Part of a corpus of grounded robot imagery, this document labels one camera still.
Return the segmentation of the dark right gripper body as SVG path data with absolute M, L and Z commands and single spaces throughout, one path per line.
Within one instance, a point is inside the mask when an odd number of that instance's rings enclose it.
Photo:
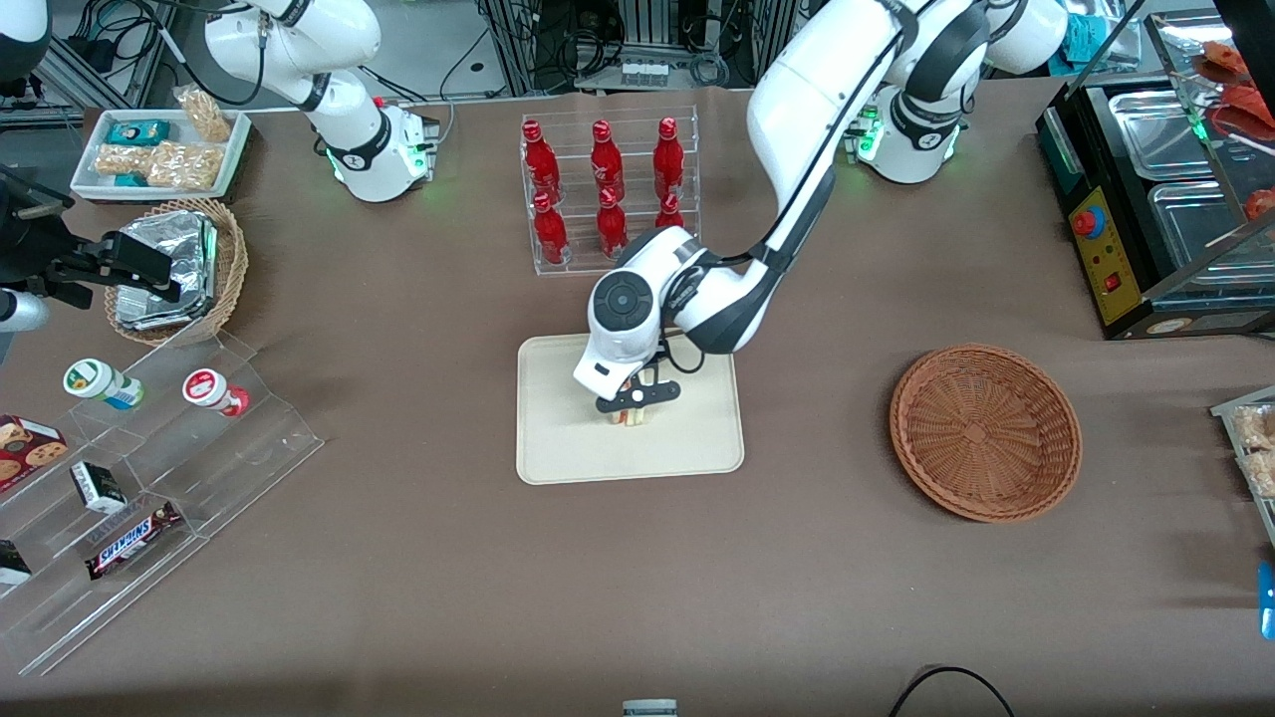
M 76 200 L 1 166 L 1 283 L 4 290 L 45 292 L 59 262 L 76 253 L 79 240 L 61 213 Z

